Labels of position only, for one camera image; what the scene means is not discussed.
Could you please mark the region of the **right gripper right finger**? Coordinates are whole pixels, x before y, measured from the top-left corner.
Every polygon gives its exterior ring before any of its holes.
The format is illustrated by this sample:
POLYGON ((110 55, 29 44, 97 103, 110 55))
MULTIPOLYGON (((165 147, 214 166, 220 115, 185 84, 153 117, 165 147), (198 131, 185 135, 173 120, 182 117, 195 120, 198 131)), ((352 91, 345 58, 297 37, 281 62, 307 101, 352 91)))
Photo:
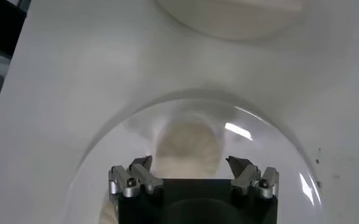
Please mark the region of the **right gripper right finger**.
POLYGON ((254 194, 257 198, 271 199, 279 194, 279 173, 274 167, 264 172, 248 159, 228 156, 226 161, 233 173, 231 186, 238 188, 241 195, 254 194))

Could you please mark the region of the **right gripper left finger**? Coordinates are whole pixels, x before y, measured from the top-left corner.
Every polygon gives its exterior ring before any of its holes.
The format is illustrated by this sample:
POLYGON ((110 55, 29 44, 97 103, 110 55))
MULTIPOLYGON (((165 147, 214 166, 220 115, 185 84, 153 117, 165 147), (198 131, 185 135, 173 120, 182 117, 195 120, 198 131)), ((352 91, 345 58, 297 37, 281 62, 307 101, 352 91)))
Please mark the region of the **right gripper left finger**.
POLYGON ((110 201, 120 197, 135 198, 145 191, 156 194, 163 187, 163 180, 150 173, 152 156, 135 158, 128 168, 113 166, 108 172, 108 194, 110 201))

